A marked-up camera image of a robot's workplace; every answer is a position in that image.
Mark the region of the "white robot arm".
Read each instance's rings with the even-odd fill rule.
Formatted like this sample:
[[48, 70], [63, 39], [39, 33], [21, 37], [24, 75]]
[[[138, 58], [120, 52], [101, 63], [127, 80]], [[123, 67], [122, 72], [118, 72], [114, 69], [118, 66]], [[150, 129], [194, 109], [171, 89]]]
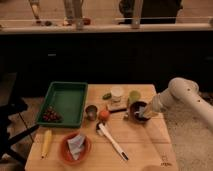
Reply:
[[213, 133], [213, 106], [203, 100], [198, 92], [196, 82], [181, 77], [173, 78], [168, 87], [156, 94], [145, 106], [143, 116], [150, 119], [180, 101], [193, 109]]

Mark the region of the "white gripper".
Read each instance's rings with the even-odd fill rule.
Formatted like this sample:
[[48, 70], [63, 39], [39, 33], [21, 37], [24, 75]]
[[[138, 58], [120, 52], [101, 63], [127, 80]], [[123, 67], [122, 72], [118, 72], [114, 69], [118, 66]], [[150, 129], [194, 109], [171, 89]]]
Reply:
[[145, 106], [143, 116], [147, 119], [157, 116], [159, 113], [165, 110], [165, 106], [162, 103], [161, 96], [155, 95], [152, 100]]

